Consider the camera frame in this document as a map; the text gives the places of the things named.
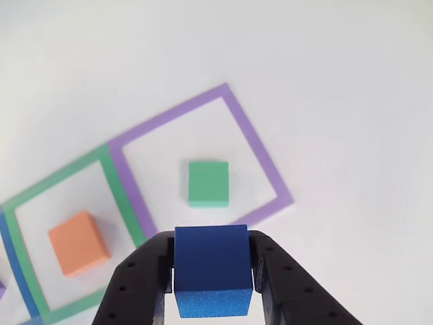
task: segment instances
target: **white surface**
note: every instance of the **white surface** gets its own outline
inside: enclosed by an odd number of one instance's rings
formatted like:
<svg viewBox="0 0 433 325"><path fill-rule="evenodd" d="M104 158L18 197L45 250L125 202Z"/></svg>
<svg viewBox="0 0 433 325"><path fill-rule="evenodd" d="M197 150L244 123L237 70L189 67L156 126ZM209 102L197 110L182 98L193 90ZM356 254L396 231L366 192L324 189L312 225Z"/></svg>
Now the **white surface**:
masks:
<svg viewBox="0 0 433 325"><path fill-rule="evenodd" d="M141 136L123 152L160 231L226 225L277 196L222 98ZM228 208L189 206L188 163L194 160L229 163Z"/></svg>
<svg viewBox="0 0 433 325"><path fill-rule="evenodd" d="M0 201L227 81L296 201L258 228L362 323L432 324L432 12L430 0L3 0Z"/></svg>
<svg viewBox="0 0 433 325"><path fill-rule="evenodd" d="M83 275L66 277L48 231L81 211L94 216L111 259ZM18 207L16 217L50 310L73 303L105 286L114 268L135 249L99 162Z"/></svg>
<svg viewBox="0 0 433 325"><path fill-rule="evenodd" d="M6 287L0 299L0 325L14 325L30 319L20 289L7 259L3 239L0 234L0 281Z"/></svg>

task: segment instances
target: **white table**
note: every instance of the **white table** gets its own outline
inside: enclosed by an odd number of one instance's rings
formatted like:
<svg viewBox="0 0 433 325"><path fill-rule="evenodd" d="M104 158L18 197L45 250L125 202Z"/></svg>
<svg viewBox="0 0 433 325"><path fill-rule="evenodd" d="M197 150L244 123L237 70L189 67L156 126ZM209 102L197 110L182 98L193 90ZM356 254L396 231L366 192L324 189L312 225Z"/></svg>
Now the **white table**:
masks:
<svg viewBox="0 0 433 325"><path fill-rule="evenodd" d="M296 201L256 228L362 323L433 322L431 2L29 2L0 4L0 202L228 82Z"/></svg>

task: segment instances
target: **square outline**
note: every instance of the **square outline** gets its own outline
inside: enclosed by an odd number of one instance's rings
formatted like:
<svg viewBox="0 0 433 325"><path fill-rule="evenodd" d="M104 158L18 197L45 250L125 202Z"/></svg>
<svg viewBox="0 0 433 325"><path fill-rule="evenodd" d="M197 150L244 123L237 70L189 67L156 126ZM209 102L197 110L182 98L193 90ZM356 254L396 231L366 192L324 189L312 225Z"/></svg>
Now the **square outline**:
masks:
<svg viewBox="0 0 433 325"><path fill-rule="evenodd" d="M258 207L253 211L250 211L231 224L253 225L266 219L267 217L270 217L274 213L282 210L294 202L288 187L281 178L277 167L274 165L271 157L266 151L266 148L263 146L263 143L258 137L257 132L254 130L254 127L248 120L248 117L246 116L244 110L242 110L242 107L240 106L233 92L230 90L228 84L224 83L195 98L192 98L191 100L175 106L174 108L171 108L170 110L163 112L162 114L159 114L154 118L137 125L136 127L133 127L132 129L124 132L123 134L108 142L114 164L116 165L119 174L119 178L129 197L129 200L131 201L141 227L148 238L152 237L154 234L157 234L158 229L156 228L154 220L152 219L149 207L146 205L145 200L141 195L127 159L123 154L123 146L127 145L138 137L141 137L146 133L149 133L154 129L161 127L164 124L169 123L176 118L218 98L222 98L226 103L236 123L239 125L239 128L244 134L244 137L250 144L252 151L256 155L257 160L268 177L268 180L271 182L275 193L277 194L277 197L272 201L262 205L261 207Z"/></svg>
<svg viewBox="0 0 433 325"><path fill-rule="evenodd" d="M41 315L45 324L59 322L64 318L73 316L76 313L82 312L98 304L102 300L106 288L97 290L96 292L91 293L86 297L78 299L56 310L50 310L45 296L39 285L39 281L37 279L35 271L32 267L30 258L27 254L26 245L21 235L18 220L16 219L15 210L19 206L34 198L35 196L38 196L49 188L57 185L61 181L64 181L70 176L73 176L75 173L78 173L79 171L98 161L101 163L104 176L108 182L110 191L114 197L114 200L120 211L125 226L128 229L128 233L133 240L134 246L138 247L143 244L147 240L147 238L145 237L144 231L139 226L139 220L134 213L127 193L122 187L122 183L110 155L110 148L106 144L92 150L90 153L80 157L76 161L55 172L43 181L40 181L39 183L31 186L17 196L14 196L13 198L5 202L2 206L5 223L7 226L3 226L2 230L9 232L10 238L12 240L12 242L10 243L12 247L10 248L14 250L19 262L19 265L16 265L16 267L18 266L19 270L15 269L14 274L16 275L21 272L24 275L26 286L31 293L31 301L27 301L24 295L23 299L27 305L27 308L29 309L29 312L30 308L32 307L31 303L33 302L36 305L38 313ZM22 293L23 291L25 292L25 289L25 287L21 288L20 285L20 290Z"/></svg>

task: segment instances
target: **blue tape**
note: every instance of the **blue tape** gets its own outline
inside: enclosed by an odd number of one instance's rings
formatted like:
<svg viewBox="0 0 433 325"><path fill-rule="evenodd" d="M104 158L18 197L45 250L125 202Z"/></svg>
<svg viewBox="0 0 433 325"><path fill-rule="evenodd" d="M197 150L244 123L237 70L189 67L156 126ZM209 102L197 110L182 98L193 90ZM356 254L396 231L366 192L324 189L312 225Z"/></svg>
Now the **blue tape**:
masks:
<svg viewBox="0 0 433 325"><path fill-rule="evenodd" d="M18 288L20 288L22 298L26 303L28 312L32 318L39 316L39 310L36 307L35 301L33 300L32 294L28 289L26 279L22 273L20 262L15 253L14 244L12 244L11 234L9 233L9 228L6 223L6 216L3 213L3 209L0 207L0 232L3 237L3 243L5 244L7 258L11 263L11 268L14 273L16 282L18 283Z"/></svg>
<svg viewBox="0 0 433 325"><path fill-rule="evenodd" d="M21 323L20 325L44 325L44 322L41 316L37 316L35 318L32 318L31 320L27 320L26 322Z"/></svg>

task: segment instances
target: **blue cube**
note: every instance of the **blue cube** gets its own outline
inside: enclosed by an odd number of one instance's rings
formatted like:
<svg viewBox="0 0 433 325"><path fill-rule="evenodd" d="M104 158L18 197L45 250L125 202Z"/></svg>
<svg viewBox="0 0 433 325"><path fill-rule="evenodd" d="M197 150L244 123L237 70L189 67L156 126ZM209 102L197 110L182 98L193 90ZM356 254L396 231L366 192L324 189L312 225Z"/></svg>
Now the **blue cube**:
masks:
<svg viewBox="0 0 433 325"><path fill-rule="evenodd" d="M246 316L251 295L246 225L176 228L175 296L182 318Z"/></svg>

